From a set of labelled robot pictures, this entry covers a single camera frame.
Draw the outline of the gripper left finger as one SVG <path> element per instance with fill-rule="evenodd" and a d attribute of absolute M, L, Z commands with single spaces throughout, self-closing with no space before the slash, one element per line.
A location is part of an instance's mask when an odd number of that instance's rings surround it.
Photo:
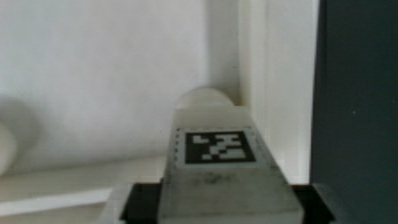
<path fill-rule="evenodd" d="M 157 224 L 159 190 L 157 183 L 129 183 L 113 188 L 100 224 Z"/>

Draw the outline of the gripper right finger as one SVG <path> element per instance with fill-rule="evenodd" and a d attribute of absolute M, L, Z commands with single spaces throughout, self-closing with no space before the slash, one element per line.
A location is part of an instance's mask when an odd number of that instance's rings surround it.
<path fill-rule="evenodd" d="M 319 183 L 292 184 L 291 188 L 303 208 L 301 224 L 355 224 L 355 217 L 331 188 Z"/>

